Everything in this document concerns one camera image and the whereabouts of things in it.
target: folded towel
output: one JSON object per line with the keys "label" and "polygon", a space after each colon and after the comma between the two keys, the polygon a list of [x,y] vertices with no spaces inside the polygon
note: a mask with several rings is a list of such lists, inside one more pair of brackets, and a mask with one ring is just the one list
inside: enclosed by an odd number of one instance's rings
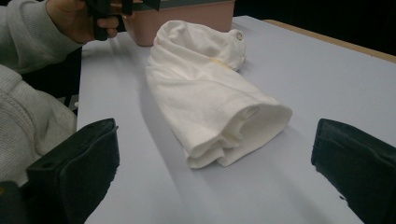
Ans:
{"label": "folded towel", "polygon": [[291,110],[236,71],[246,59],[243,33],[169,21],[146,68],[148,86],[191,168],[228,166],[287,126]]}

